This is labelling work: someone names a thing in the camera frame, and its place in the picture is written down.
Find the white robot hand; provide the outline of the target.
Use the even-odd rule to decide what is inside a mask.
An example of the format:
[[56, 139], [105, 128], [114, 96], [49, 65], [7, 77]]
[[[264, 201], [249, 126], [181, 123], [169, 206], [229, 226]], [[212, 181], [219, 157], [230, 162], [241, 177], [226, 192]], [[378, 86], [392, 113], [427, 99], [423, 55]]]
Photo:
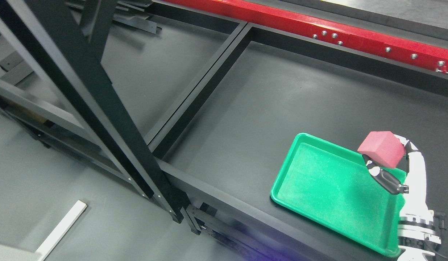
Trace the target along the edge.
[[426, 203], [427, 175], [423, 155], [411, 140], [397, 134], [394, 136], [401, 142], [405, 149], [405, 157], [408, 157], [408, 174], [405, 178], [405, 185], [393, 174], [381, 168], [370, 156], [362, 154], [365, 166], [370, 176], [388, 193], [403, 194], [405, 203], [400, 210], [400, 216], [433, 218]]

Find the robot forearm wrist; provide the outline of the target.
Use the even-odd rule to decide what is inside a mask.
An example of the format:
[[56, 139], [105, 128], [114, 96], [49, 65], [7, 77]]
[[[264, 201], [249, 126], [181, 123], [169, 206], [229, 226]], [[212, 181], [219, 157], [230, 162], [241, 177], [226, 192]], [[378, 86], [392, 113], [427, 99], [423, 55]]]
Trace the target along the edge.
[[398, 247], [402, 251], [398, 261], [434, 261], [446, 231], [444, 212], [434, 212], [432, 221], [416, 216], [400, 217]]

